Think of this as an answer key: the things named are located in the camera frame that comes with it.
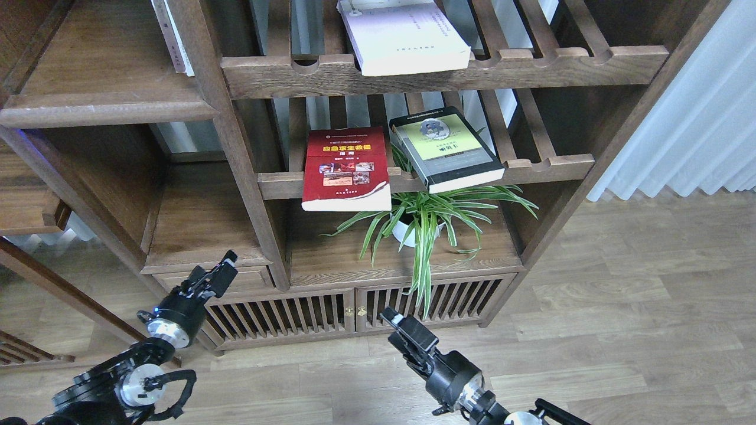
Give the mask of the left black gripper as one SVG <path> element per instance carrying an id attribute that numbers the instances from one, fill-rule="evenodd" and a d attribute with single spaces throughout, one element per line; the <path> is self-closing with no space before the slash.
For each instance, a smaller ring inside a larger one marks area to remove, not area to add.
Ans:
<path id="1" fill-rule="evenodd" d="M 211 269 L 194 269 L 151 311 L 138 311 L 151 337 L 167 341 L 175 349 L 192 344 L 206 317 L 204 305 L 210 297 L 221 298 L 237 276 L 237 254 L 228 250 Z"/>

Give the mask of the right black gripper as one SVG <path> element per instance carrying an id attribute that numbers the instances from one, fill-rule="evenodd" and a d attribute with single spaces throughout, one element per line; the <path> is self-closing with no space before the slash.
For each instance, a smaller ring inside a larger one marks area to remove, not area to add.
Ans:
<path id="1" fill-rule="evenodd" d="M 388 338 L 423 378 L 425 390 L 440 407 L 432 415 L 461 410 L 470 415 L 486 411 L 483 372 L 457 351 L 442 354 L 435 349 L 438 337 L 413 316 L 403 316 L 391 307 L 380 316 L 395 331 Z"/>

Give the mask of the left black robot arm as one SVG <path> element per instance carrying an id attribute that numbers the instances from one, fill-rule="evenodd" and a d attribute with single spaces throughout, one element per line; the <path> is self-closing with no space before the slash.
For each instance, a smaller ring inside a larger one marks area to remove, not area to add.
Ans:
<path id="1" fill-rule="evenodd" d="M 229 250 L 211 270 L 196 266 L 152 311 L 138 312 L 148 339 L 74 377 L 54 396 L 55 412 L 40 423 L 141 424 L 181 416 L 197 374 L 165 373 L 161 365 L 192 344 L 206 319 L 206 302 L 223 296 L 236 277 L 236 261 Z"/>

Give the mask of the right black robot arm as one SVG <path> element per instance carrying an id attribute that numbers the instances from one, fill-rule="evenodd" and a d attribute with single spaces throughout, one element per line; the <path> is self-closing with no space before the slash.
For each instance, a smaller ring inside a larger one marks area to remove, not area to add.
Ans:
<path id="1" fill-rule="evenodd" d="M 457 351 L 442 354 L 438 337 L 412 316 L 403 316 L 391 307 L 381 317 L 395 331 L 388 338 L 425 382 L 425 389 L 439 404 L 434 416 L 459 410 L 470 424 L 585 424 L 586 421 L 548 403 L 535 401 L 530 411 L 507 411 L 496 402 L 495 395 L 484 388 L 483 372 Z"/>

